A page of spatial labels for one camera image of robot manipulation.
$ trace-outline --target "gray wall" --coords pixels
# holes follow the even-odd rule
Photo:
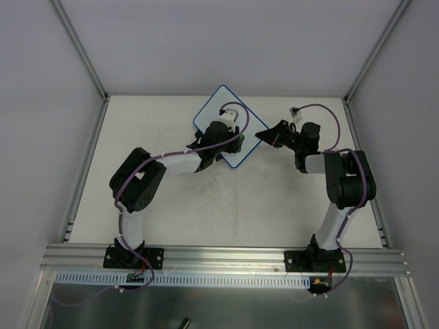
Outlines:
[[[439,2],[413,1],[352,111],[394,247],[406,250],[423,307],[439,328]]]
[[[62,0],[109,92],[342,96],[400,0]]]
[[[17,328],[100,98],[47,0],[0,3],[0,316]]]

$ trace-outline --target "cable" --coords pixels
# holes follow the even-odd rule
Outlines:
[[[332,151],[333,149],[335,149],[335,148],[337,147],[338,142],[340,141],[340,135],[341,135],[341,133],[342,133],[342,130],[341,130],[341,128],[340,128],[340,122],[338,121],[338,118],[337,118],[337,116],[335,115],[335,113],[334,113],[330,108],[328,108],[327,106],[322,105],[322,104],[318,104],[318,103],[308,104],[308,105],[305,105],[305,106],[301,106],[301,107],[299,107],[298,110],[300,111],[300,110],[302,110],[302,109],[304,109],[304,108],[310,108],[310,107],[312,107],[312,106],[319,106],[319,107],[321,107],[321,108],[324,108],[326,111],[328,111],[329,113],[331,113],[331,115],[332,115],[333,118],[335,119],[335,123],[337,124],[337,140],[335,141],[334,146],[332,146],[332,147],[330,147],[330,148],[328,148],[328,149],[325,149],[323,152]]]
[[[349,274],[351,274],[352,266],[354,263],[354,256],[352,255],[352,252],[343,247],[340,243],[340,237],[344,231],[344,228],[346,227],[346,224],[348,223],[349,216],[351,216],[357,209],[361,208],[363,206],[364,202],[366,201],[367,196],[367,185],[366,185],[366,174],[364,173],[364,169],[361,165],[361,162],[357,156],[357,154],[352,149],[341,149],[339,150],[339,153],[342,152],[349,152],[352,157],[354,158],[355,162],[357,163],[359,174],[361,176],[361,183],[363,184],[363,193],[361,196],[361,201],[356,205],[354,208],[350,209],[348,213],[346,214],[346,217],[343,220],[342,225],[340,226],[340,229],[338,230],[337,236],[335,237],[337,246],[344,252],[346,252],[349,255],[349,268],[346,271],[346,274],[344,277],[338,282],[330,291],[327,292],[327,295],[337,290],[344,282],[346,282],[346,279],[349,277]]]
[[[122,220],[123,220],[123,208],[119,205],[119,200],[121,198],[121,195],[123,193],[123,191],[125,190],[125,188],[127,187],[127,185],[131,182],[131,180],[133,179],[133,177],[142,170],[142,168],[147,165],[149,162],[154,161],[154,160],[158,160],[161,158],[166,158],[168,156],[179,156],[179,155],[185,155],[185,154],[192,154],[195,152],[199,152],[199,151],[205,151],[207,149],[213,149],[216,147],[220,147],[223,146],[225,144],[228,144],[230,142],[233,142],[235,139],[239,138],[247,129],[248,124],[250,123],[250,113],[249,110],[247,108],[246,105],[239,103],[238,101],[229,101],[228,103],[223,104],[223,106],[221,106],[221,108],[219,109],[219,111],[223,110],[226,106],[229,105],[238,105],[241,106],[244,111],[246,111],[246,124],[244,125],[244,127],[242,128],[242,130],[236,135],[233,136],[232,138],[228,139],[227,141],[224,142],[220,142],[214,145],[209,145],[206,147],[201,147],[199,149],[192,149],[190,151],[176,151],[176,152],[169,152],[163,155],[159,155],[159,156],[152,156],[151,158],[148,158],[147,160],[143,161],[126,179],[126,181],[122,184],[121,188],[119,189],[119,191],[116,194],[115,197],[115,202],[114,205],[117,209],[119,209],[119,220],[118,220],[118,227],[119,227],[119,236],[121,237],[121,242],[123,244],[123,246],[130,251],[133,255],[135,255],[138,259],[142,260],[144,264],[146,264],[146,266],[148,267],[148,269],[150,269],[151,271],[151,278],[148,280],[148,282],[146,282],[145,284],[143,284],[142,286],[140,286],[139,288],[135,288],[135,289],[130,289],[130,290],[126,290],[126,289],[120,289],[119,286],[109,286],[106,287],[104,289],[102,289],[99,293],[97,293],[96,295],[94,295],[92,298],[90,298],[89,300],[86,300],[84,302],[80,302],[80,303],[74,303],[74,304],[66,304],[63,302],[60,302],[59,300],[56,299],[55,297],[55,293],[54,291],[52,292],[52,300],[61,305],[61,306],[65,306],[65,307],[77,307],[77,306],[82,306],[85,304],[88,304],[89,302],[91,302],[92,300],[94,300],[95,298],[99,297],[101,294],[103,294],[104,292],[111,290],[111,289],[120,289],[121,293],[122,292],[126,292],[126,293],[135,293],[137,291],[142,291],[143,289],[145,289],[146,287],[148,287],[151,283],[153,283],[153,281],[155,280],[155,273],[154,273],[154,269],[152,268],[150,262],[147,261],[146,258],[144,258],[142,255],[140,255],[139,253],[137,253],[136,251],[134,251],[129,245],[128,242],[125,240],[125,236],[123,235],[123,230],[122,230]]]

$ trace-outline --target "white table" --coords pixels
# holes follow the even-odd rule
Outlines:
[[[112,243],[117,235],[110,178],[135,147],[151,154],[178,151],[194,140],[192,119],[207,101],[199,96],[112,96],[75,219],[70,242]],[[269,127],[290,120],[288,108],[323,103],[338,116],[338,148],[354,148],[340,99],[242,97]],[[321,108],[302,111],[322,126],[320,149],[337,129]],[[329,200],[323,175],[299,173],[290,149],[261,143],[236,170],[224,161],[199,173],[165,178],[143,211],[145,242],[152,245],[305,247],[316,233]],[[346,247],[381,248],[368,204],[353,219]]]

